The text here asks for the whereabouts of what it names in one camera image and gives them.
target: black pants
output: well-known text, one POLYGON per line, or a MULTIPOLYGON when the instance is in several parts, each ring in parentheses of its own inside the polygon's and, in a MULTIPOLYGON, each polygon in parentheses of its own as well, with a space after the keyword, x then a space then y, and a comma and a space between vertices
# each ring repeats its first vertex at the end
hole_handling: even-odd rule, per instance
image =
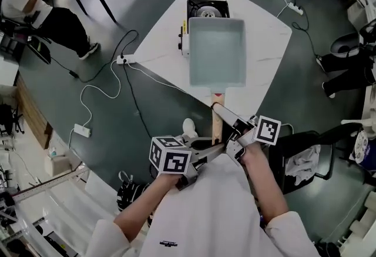
POLYGON ((54 7, 38 34, 84 56, 90 49, 88 36, 78 17, 67 8, 54 7))
POLYGON ((341 75, 324 83, 327 96, 339 91, 363 88, 375 83, 372 74, 373 60, 369 54, 360 52, 358 55, 346 58, 328 54, 322 57, 321 64, 326 72, 348 69, 341 75))

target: gray floor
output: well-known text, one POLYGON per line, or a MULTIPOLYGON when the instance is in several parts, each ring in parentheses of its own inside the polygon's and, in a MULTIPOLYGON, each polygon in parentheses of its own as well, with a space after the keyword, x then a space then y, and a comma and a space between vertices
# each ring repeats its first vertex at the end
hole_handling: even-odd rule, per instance
MULTIPOLYGON (((125 51, 132 53, 174 0, 106 1, 127 30, 139 31, 140 41, 125 51)), ((275 15, 284 6, 283 0, 251 1, 275 15)), ((110 59, 124 31, 111 21, 99 0, 82 2, 90 18, 82 13, 75 0, 55 0, 55 5, 77 13, 91 39, 102 44, 101 53, 85 62, 80 62, 72 51, 56 44, 51 46, 51 53, 86 79, 110 59)), ((310 18, 310 34, 318 54, 328 53, 333 40, 354 31, 347 20, 342 0, 298 0, 298 4, 305 8, 310 18)), ((290 9, 286 9, 280 19, 287 25, 294 21, 302 26, 306 23, 304 17, 290 9)), ((79 101, 84 85, 73 80, 57 64, 43 64, 29 51, 24 53, 20 72, 42 113, 63 140, 68 142, 74 123, 83 124, 89 116, 79 101)), ((73 135, 72 148, 100 177, 117 188, 117 172, 121 169, 134 174, 138 181, 150 180, 147 160, 150 139, 140 122, 124 72, 120 67, 115 67, 115 72, 122 81, 118 99, 108 99, 94 89, 86 90, 83 99, 93 112, 90 124, 92 136, 86 139, 73 135)), ((152 135, 177 135, 181 133, 184 118, 191 117, 199 134, 210 136, 211 113, 208 107, 174 89, 160 86, 138 72, 129 72, 129 76, 152 135)), ((306 34, 293 30, 258 114, 289 122, 296 132, 323 132, 338 125, 344 118, 358 118, 364 99, 363 91, 342 92, 335 99, 328 99, 321 89, 321 83, 327 79, 328 76, 320 71, 315 62, 306 34)), ((93 84, 110 95, 118 90, 117 80, 109 68, 93 84)), ((309 186, 287 195, 290 208, 299 212, 313 240, 328 236, 332 240, 338 239, 345 231, 359 211, 366 191, 369 191, 369 187, 362 186, 361 180, 359 169, 348 168, 345 162, 336 160, 334 174, 329 181, 316 178, 309 186), (349 211, 347 220, 332 233, 349 211)))

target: portable gas stove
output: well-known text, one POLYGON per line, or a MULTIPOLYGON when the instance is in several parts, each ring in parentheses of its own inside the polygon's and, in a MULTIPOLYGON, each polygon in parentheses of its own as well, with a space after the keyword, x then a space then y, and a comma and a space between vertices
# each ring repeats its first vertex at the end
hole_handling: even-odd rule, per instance
POLYGON ((229 18, 227 1, 216 0, 187 0, 187 14, 180 27, 179 50, 184 57, 189 57, 189 19, 190 18, 229 18))

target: white shirt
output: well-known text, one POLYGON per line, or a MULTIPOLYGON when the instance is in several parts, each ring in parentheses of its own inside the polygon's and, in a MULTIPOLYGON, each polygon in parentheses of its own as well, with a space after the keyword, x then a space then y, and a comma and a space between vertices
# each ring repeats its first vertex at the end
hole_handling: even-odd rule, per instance
MULTIPOLYGON (((120 228, 99 221, 86 257, 121 257, 130 248, 120 228)), ((266 230, 243 171, 227 155, 206 165, 197 182, 159 204, 142 257, 319 257, 300 217, 288 212, 266 230)))
MULTIPOLYGON (((19 23, 25 23, 24 18, 26 14, 22 12, 26 3, 29 0, 2 0, 1 2, 1 11, 2 14, 9 19, 12 19, 19 23)), ((44 22, 47 18, 49 13, 51 12, 52 7, 44 3, 42 0, 37 0, 34 9, 28 16, 32 16, 36 11, 40 11, 37 19, 32 24, 34 28, 39 28, 40 25, 44 22)))

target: wooden handle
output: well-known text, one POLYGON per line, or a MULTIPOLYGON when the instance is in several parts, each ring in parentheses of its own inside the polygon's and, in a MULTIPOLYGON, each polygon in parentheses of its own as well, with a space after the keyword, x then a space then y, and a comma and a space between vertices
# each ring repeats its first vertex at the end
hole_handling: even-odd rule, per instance
MULTIPOLYGON (((212 94, 211 95, 211 104, 218 102, 219 104, 224 105, 224 94, 212 94)), ((211 144, 218 144, 222 141, 222 127, 223 122, 221 117, 219 117, 215 111, 213 112, 213 134, 211 136, 211 144)))

